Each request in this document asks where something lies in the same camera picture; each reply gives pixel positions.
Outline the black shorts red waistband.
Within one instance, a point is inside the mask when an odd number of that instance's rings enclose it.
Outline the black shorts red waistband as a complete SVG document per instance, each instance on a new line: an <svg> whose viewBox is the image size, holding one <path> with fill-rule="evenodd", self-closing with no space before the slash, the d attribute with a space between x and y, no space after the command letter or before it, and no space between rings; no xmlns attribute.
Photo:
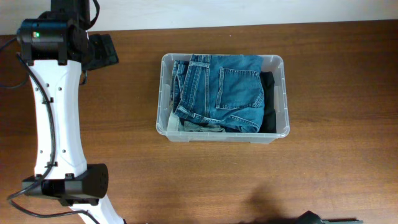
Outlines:
<svg viewBox="0 0 398 224"><path fill-rule="evenodd" d="M276 112L274 109L275 81L272 72L260 73L262 87L264 89L264 116L260 133L276 133Z"/></svg>

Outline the light grey-blue jeans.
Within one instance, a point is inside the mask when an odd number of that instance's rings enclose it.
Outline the light grey-blue jeans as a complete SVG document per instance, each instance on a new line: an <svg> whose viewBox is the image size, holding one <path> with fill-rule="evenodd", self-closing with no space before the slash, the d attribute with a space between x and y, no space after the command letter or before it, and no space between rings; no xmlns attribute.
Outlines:
<svg viewBox="0 0 398 224"><path fill-rule="evenodd" d="M193 123L191 121L178 117L174 112L169 115L167 131L180 132L206 132L206 133L225 133L224 127L215 124L212 119L205 118L202 123Z"/></svg>

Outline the blue denim jeans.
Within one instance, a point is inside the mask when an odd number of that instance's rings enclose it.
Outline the blue denim jeans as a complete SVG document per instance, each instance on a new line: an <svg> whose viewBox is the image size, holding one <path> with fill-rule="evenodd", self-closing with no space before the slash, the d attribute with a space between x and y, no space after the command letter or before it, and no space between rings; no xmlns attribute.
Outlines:
<svg viewBox="0 0 398 224"><path fill-rule="evenodd" d="M256 133L264 115L258 55L198 55L174 61L172 112L195 124Z"/></svg>

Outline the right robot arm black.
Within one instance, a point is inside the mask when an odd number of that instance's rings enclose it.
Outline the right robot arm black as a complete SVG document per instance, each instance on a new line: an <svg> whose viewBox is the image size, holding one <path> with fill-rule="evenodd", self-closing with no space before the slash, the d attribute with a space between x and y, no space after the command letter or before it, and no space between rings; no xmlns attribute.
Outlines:
<svg viewBox="0 0 398 224"><path fill-rule="evenodd" d="M307 211L299 216L294 224L364 224L364 222L357 219L324 220L316 213Z"/></svg>

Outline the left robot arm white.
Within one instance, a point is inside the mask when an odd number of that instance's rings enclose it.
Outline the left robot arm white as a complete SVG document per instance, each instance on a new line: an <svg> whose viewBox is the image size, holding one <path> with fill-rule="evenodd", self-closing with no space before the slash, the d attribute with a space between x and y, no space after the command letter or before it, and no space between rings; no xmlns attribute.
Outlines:
<svg viewBox="0 0 398 224"><path fill-rule="evenodd" d="M90 35L97 1L53 0L50 10L17 31L17 56L34 91L37 159L21 194L57 200L85 223L122 223L108 195L104 164L89 164L80 136L78 89L91 70L117 64L108 34Z"/></svg>

